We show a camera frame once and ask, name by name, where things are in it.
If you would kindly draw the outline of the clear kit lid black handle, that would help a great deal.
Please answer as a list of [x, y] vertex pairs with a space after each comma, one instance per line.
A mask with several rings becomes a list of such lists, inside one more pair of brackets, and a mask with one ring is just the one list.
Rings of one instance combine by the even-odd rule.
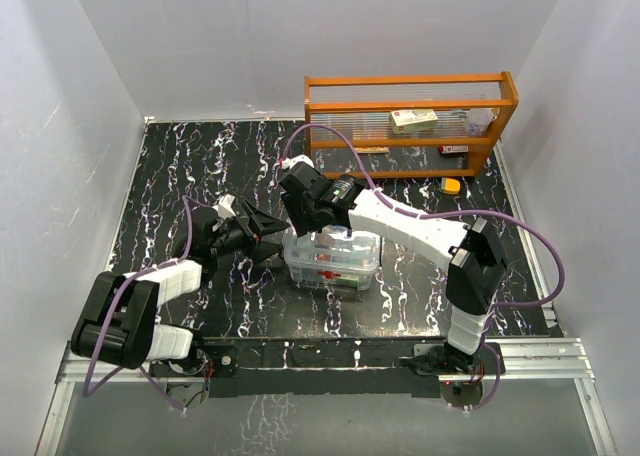
[[371, 232], [340, 226], [328, 226], [304, 236], [289, 228], [282, 245], [284, 260], [290, 267], [370, 271], [380, 264], [382, 239]]

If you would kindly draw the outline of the clear plastic medicine kit box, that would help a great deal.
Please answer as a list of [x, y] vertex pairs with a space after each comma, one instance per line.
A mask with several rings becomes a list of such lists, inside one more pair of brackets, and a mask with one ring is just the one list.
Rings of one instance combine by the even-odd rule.
[[368, 290], [380, 266], [381, 248], [351, 250], [285, 248], [283, 258], [297, 283]]

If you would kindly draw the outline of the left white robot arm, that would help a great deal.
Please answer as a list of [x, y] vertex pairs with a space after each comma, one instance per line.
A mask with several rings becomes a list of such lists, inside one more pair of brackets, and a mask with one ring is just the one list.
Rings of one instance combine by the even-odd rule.
[[208, 285], [222, 258], [241, 252], [260, 263], [276, 255], [280, 246], [265, 238], [289, 228], [246, 200], [241, 214], [233, 203], [230, 195], [212, 207], [184, 197], [186, 234], [168, 260], [136, 272], [100, 273], [72, 333], [72, 353], [127, 369], [172, 361], [186, 375], [200, 372], [207, 352], [195, 343], [195, 332], [158, 324], [158, 309]]

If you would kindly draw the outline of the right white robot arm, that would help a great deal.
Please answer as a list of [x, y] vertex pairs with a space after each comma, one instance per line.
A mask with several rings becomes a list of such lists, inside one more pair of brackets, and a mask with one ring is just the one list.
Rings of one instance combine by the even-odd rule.
[[305, 156], [284, 159], [281, 167], [281, 199], [298, 235], [328, 226], [370, 232], [445, 272], [451, 325], [442, 347], [429, 351], [428, 362], [438, 370], [471, 372], [481, 361], [483, 331], [506, 273], [493, 227], [483, 218], [466, 225], [420, 212], [348, 174], [329, 179]]

